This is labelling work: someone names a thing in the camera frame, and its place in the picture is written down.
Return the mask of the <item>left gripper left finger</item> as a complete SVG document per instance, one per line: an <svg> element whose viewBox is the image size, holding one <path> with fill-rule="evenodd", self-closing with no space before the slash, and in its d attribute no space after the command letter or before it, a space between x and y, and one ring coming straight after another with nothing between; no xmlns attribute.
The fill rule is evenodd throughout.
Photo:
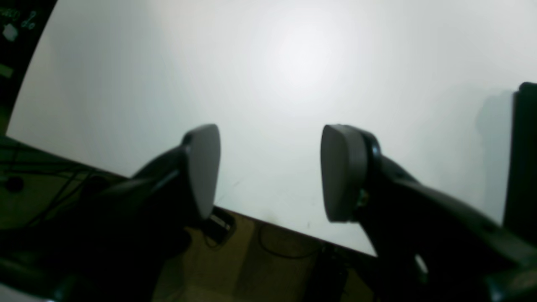
<svg viewBox="0 0 537 302"><path fill-rule="evenodd" d="M185 228L213 211L220 158L219 128L205 124L128 180L1 231L2 302L149 302Z"/></svg>

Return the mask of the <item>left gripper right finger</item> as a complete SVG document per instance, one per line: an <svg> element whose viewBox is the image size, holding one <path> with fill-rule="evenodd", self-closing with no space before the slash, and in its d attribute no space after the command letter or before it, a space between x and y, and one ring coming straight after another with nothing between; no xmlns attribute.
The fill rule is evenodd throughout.
<svg viewBox="0 0 537 302"><path fill-rule="evenodd" d="M326 125L320 157L326 216L368 236L383 302L535 302L536 248L418 182L372 133Z"/></svg>

